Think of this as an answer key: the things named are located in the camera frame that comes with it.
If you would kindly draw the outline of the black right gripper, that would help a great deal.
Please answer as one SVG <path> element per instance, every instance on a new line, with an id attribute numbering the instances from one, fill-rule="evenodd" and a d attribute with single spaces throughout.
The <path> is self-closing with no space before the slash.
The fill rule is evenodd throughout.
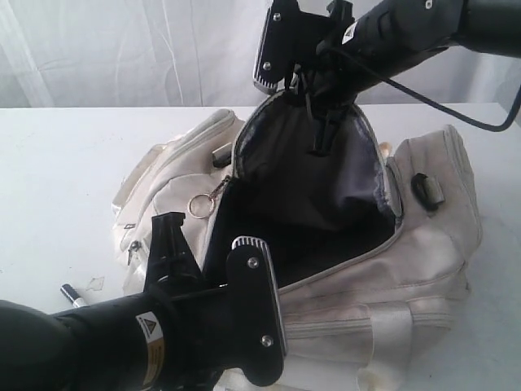
<path id="1" fill-rule="evenodd" d="M 342 47 L 345 31 L 354 24 L 353 4 L 347 0 L 332 0 L 327 15 L 333 27 L 316 48 L 317 62 L 311 66 L 296 65 L 291 79 L 284 79 L 284 99 L 292 106 L 305 104 L 313 130 L 309 154 L 329 156 L 349 105 L 357 92 L 348 82 L 348 61 L 336 51 Z"/>

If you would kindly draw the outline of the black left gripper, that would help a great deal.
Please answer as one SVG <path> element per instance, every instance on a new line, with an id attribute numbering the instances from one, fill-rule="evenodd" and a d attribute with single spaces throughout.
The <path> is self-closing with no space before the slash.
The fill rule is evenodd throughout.
<path id="1" fill-rule="evenodd" d="M 151 219 L 147 261 L 147 390 L 212 390 L 239 364 L 226 288 L 209 288 L 182 232 L 186 215 Z"/>

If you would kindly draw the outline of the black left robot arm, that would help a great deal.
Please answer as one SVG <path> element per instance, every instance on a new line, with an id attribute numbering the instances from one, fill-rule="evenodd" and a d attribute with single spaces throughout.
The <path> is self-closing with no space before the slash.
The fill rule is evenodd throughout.
<path id="1" fill-rule="evenodd" d="M 144 289 L 45 314 L 1 304 L 4 390 L 210 390 L 243 363 L 224 288 L 193 257 L 184 213 L 153 217 Z"/>

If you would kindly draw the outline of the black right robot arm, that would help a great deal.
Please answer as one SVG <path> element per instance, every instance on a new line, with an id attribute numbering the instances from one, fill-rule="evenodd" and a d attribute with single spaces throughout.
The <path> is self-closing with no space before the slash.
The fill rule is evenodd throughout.
<path id="1" fill-rule="evenodd" d="M 278 79 L 296 77 L 307 108 L 313 154 L 327 155 L 344 107 L 384 83 L 429 103 L 395 81 L 454 46 L 490 55 L 520 55 L 517 1 L 383 1 L 360 17 L 348 1 L 333 1 L 328 15 L 302 11 L 296 1 L 275 1 L 266 16 L 265 53 Z"/>

